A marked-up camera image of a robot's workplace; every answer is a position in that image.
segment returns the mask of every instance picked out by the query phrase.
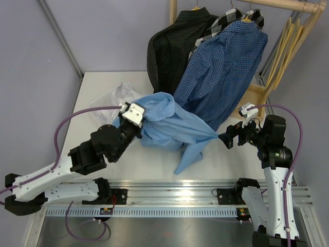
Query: shirt collar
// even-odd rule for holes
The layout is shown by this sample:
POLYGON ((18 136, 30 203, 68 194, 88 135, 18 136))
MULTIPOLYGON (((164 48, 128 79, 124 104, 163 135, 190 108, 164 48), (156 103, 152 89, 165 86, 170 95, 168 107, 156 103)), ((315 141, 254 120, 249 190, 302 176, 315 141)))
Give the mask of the shirt collar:
POLYGON ((211 27, 209 27, 208 29, 214 29, 217 28, 218 26, 219 26, 218 29, 220 29, 222 25, 232 23, 238 20, 239 18, 241 18, 242 16, 243 16, 242 12, 239 11, 237 8, 230 9, 229 11, 226 11, 223 15, 218 17, 211 25, 211 27))
POLYGON ((179 13, 176 21, 190 21, 207 16, 210 16, 210 13, 205 7, 198 10, 184 10, 179 13))
POLYGON ((258 29, 262 30, 264 26, 264 17, 260 9, 252 9, 248 11, 245 15, 243 15, 241 20, 243 20, 244 18, 250 19, 256 24, 258 29))

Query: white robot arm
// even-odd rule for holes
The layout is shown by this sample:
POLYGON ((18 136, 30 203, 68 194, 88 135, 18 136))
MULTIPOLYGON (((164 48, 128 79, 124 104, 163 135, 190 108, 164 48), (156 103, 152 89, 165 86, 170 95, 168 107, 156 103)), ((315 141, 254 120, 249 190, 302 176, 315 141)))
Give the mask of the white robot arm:
POLYGON ((287 202, 283 200, 283 183, 293 160, 290 149, 283 146, 285 119, 275 115, 266 116, 263 128, 257 128, 255 121, 258 110, 249 108, 246 104, 239 109, 244 121, 235 126, 229 126, 226 133, 219 135, 228 149, 233 147, 233 138, 239 137, 238 146, 250 143, 258 149, 258 158, 262 161, 262 168, 267 183, 268 208, 263 200, 260 186, 256 180, 239 179, 234 187, 234 194, 247 205, 253 221, 253 247, 282 247, 287 245, 287 232, 290 233, 291 246, 307 247, 307 243, 299 240, 299 233, 295 224, 293 201, 291 196, 291 181, 288 178, 285 188, 287 202), (288 212, 289 228, 285 224, 285 209, 288 212))
POLYGON ((16 215, 33 214, 42 205, 82 201, 83 204, 105 204, 111 197, 108 181, 102 178, 83 184, 61 184, 106 167, 104 156, 116 162, 135 137, 141 137, 145 108, 132 103, 122 105, 118 128, 104 125, 90 135, 90 140, 70 150, 68 156, 34 173, 5 178, 12 195, 5 200, 5 209, 16 215))

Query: cable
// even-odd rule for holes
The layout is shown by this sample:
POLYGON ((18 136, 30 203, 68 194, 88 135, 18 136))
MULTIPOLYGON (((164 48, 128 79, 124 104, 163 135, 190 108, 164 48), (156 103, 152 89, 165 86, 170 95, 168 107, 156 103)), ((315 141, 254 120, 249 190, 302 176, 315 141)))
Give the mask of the cable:
MULTIPOLYGON (((297 150, 296 150, 295 158, 294 158, 293 162, 291 163, 291 166, 290 166, 290 168, 288 170, 288 173, 287 173, 286 177, 284 178, 284 182, 283 182, 284 222, 285 222, 285 225, 286 225, 286 229, 289 229, 288 199, 287 199, 287 191, 286 191, 286 188, 287 188, 288 179, 289 179, 290 174, 292 173, 292 171, 293 171, 293 169, 295 167, 296 160, 297 160, 297 158, 299 156, 299 153, 300 153, 300 150, 302 148, 303 136, 304 136, 304 134, 303 134, 303 126, 302 126, 302 123, 300 122, 300 119, 298 118, 298 116, 292 110, 290 110, 289 108, 284 107, 282 105, 279 105, 279 104, 260 104, 260 105, 256 105, 254 107, 248 108, 247 111, 250 111, 250 110, 256 109, 256 108, 261 108, 261 107, 276 107, 276 108, 281 108, 281 109, 289 112, 295 118, 295 120, 297 121, 298 127, 299 127, 299 141, 298 141, 298 147, 297 147, 297 150)), ((287 233, 288 247, 291 247, 290 232, 289 231, 286 231, 286 233, 287 233)))
MULTIPOLYGON (((88 108, 88 109, 84 109, 84 110, 80 110, 80 111, 77 111, 77 112, 74 112, 73 114, 69 115, 68 117, 66 117, 63 121, 61 121, 61 123, 57 126, 56 130, 55 130, 55 134, 53 136, 53 142, 54 142, 54 145, 55 145, 55 151, 56 151, 56 161, 54 163, 54 165, 51 167, 50 170, 47 170, 47 171, 44 171, 43 173, 35 176, 35 177, 32 177, 24 182, 21 182, 19 184, 19 186, 22 186, 22 185, 25 185, 27 183, 30 183, 36 179, 39 179, 41 177, 43 177, 44 175, 47 175, 48 173, 50 173, 51 171, 53 171, 57 165, 58 165, 58 162, 60 161, 60 158, 61 158, 61 152, 60 152, 60 149, 59 149, 59 146, 58 146, 58 142, 57 142, 57 139, 58 139, 58 133, 60 131, 60 129, 63 127, 63 125, 68 122, 69 120, 71 120, 72 118, 74 118, 75 116, 78 116, 80 114, 83 114, 83 113, 87 113, 87 112, 92 112, 92 111, 100 111, 100 110, 115 110, 115 109, 120 109, 121 107, 120 106, 117 106, 117 107, 93 107, 93 108, 88 108)), ((6 189, 3 189, 0 191, 0 195, 9 191, 9 190, 13 190, 15 188, 17 188, 18 186, 17 185, 14 185, 14 186, 11 186, 9 188, 6 188, 6 189)))
POLYGON ((117 198, 115 195, 111 196, 111 198, 112 198, 113 207, 111 208, 111 211, 109 213, 102 213, 103 215, 113 215, 114 207, 117 204, 117 198))
MULTIPOLYGON (((76 230, 76 229, 82 227, 83 225, 85 225, 85 224, 87 224, 87 223, 89 223, 89 222, 95 222, 95 220, 94 220, 94 219, 86 220, 86 221, 80 223, 79 225, 77 225, 75 228, 71 229, 71 231, 74 231, 74 230, 76 230)), ((108 229, 108 239, 109 239, 109 238, 111 237, 111 229, 110 229, 110 227, 109 227, 108 224, 106 224, 106 228, 108 229)), ((65 234, 65 235, 63 235, 63 236, 60 236, 60 237, 54 236, 54 235, 52 234, 52 236, 53 236, 54 238, 57 238, 57 239, 63 239, 63 238, 66 238, 67 236, 70 236, 70 234, 67 233, 67 234, 65 234)))
POLYGON ((70 211, 70 208, 71 208, 72 204, 73 204, 73 202, 70 203, 69 207, 67 208, 67 211, 65 212, 65 227, 66 227, 67 232, 68 232, 73 238, 75 238, 75 239, 77 239, 77 240, 79 240, 79 241, 83 241, 83 242, 94 242, 94 241, 98 241, 98 240, 100 240, 100 239, 104 236, 104 234, 105 234, 105 232, 106 232, 106 228, 108 228, 108 230, 111 231, 110 228, 109 228, 109 226, 108 226, 108 224, 106 224, 105 222, 99 220, 98 222, 100 222, 100 223, 102 223, 102 224, 104 225, 104 231, 103 231, 102 234, 99 235, 97 238, 93 238, 93 239, 84 239, 84 238, 80 238, 80 237, 74 235, 73 232, 71 232, 70 228, 68 227, 68 213, 69 213, 69 211, 70 211))

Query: plaid shirt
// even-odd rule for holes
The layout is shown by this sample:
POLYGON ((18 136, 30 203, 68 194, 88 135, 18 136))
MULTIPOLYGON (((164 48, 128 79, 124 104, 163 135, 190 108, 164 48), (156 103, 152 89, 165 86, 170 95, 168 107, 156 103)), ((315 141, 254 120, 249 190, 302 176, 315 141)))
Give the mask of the plaid shirt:
POLYGON ((174 94, 176 103, 216 131, 246 92, 266 43, 267 34, 242 21, 202 42, 174 94))
POLYGON ((174 24, 153 35, 149 41, 147 70, 154 92, 174 94, 188 65, 194 43, 205 36, 217 15, 206 8, 181 11, 174 24))
POLYGON ((262 16, 260 9, 252 9, 248 11, 246 14, 242 14, 241 11, 239 11, 236 8, 231 9, 216 19, 216 21, 211 25, 211 27, 208 28, 208 30, 206 30, 204 37, 197 39, 195 41, 194 47, 192 48, 192 51, 189 54, 189 59, 191 59, 191 56, 193 55, 195 49, 197 49, 197 47, 203 41, 215 37, 232 22, 243 20, 244 18, 246 18, 246 16, 248 19, 250 19, 257 25, 257 28, 259 30, 262 30, 264 26, 264 17, 262 16))

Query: table surface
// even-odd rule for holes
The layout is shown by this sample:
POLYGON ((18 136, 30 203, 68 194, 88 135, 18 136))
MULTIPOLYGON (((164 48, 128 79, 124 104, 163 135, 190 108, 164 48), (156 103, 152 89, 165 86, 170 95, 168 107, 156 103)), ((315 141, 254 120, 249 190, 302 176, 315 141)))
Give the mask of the table surface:
MULTIPOLYGON (((294 209, 300 239, 311 246, 298 208, 294 209)), ((96 238, 103 228, 95 222, 77 227, 89 218, 70 217, 69 226, 81 238, 96 238)), ((111 229, 98 242, 81 242, 67 233, 64 219, 46 217, 37 247, 252 247, 253 224, 239 224, 232 218, 121 218, 107 221, 111 229)))
MULTIPOLYGON (((74 112, 89 108, 90 103, 105 92, 130 82, 134 90, 141 94, 151 94, 153 88, 147 72, 87 72, 80 88, 74 112)), ((218 129, 224 133, 226 127, 234 125, 238 119, 228 118, 218 129)), ((99 123, 91 113, 73 118, 70 122, 63 155, 70 149, 90 139, 90 134, 97 130, 99 123)), ((85 176, 85 179, 103 177, 109 180, 135 182, 175 182, 175 181, 210 181, 237 180, 238 178, 264 179, 257 149, 251 145, 228 150, 222 141, 213 140, 203 150, 204 159, 192 164, 179 175, 174 170, 180 161, 180 152, 167 152, 146 148, 137 140, 130 145, 117 163, 108 163, 107 168, 85 176)))

